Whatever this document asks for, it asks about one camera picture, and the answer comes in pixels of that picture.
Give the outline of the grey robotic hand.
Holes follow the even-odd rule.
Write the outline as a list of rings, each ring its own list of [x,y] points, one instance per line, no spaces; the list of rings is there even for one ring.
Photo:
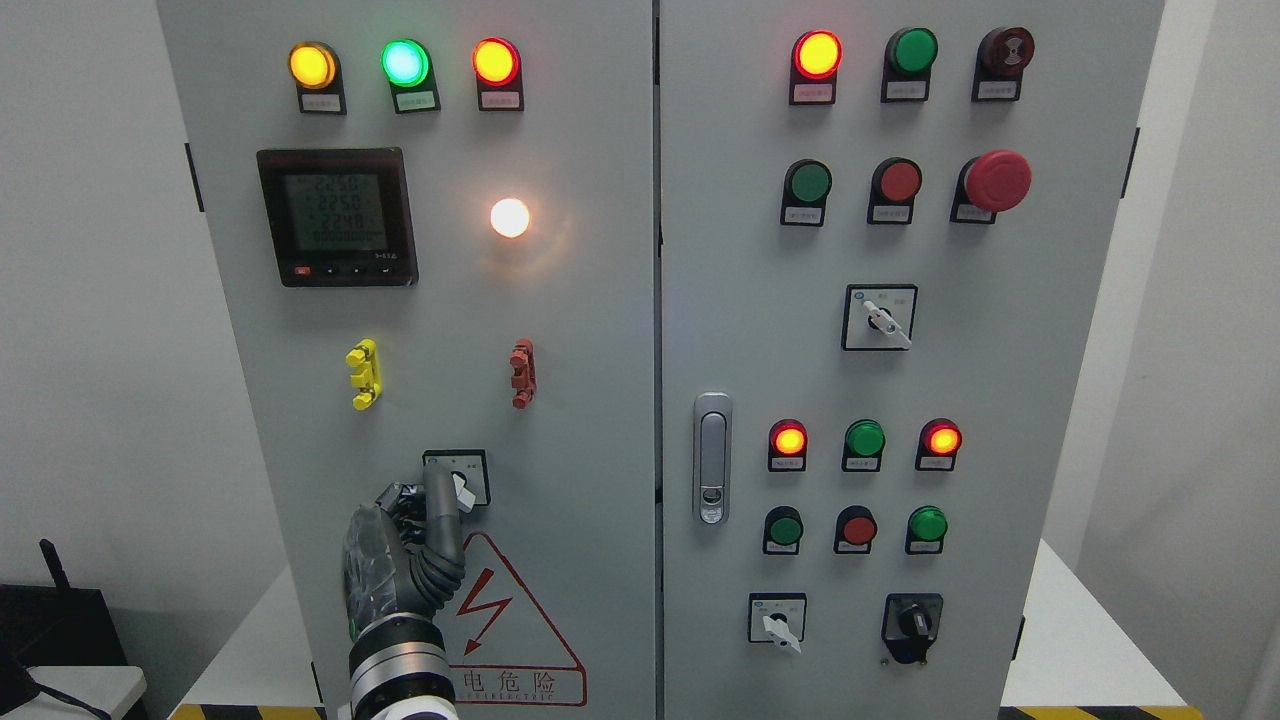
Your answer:
[[[353,641],[396,612],[433,618],[462,585],[458,489],[448,469],[429,462],[419,483],[392,483],[355,510],[343,575]]]

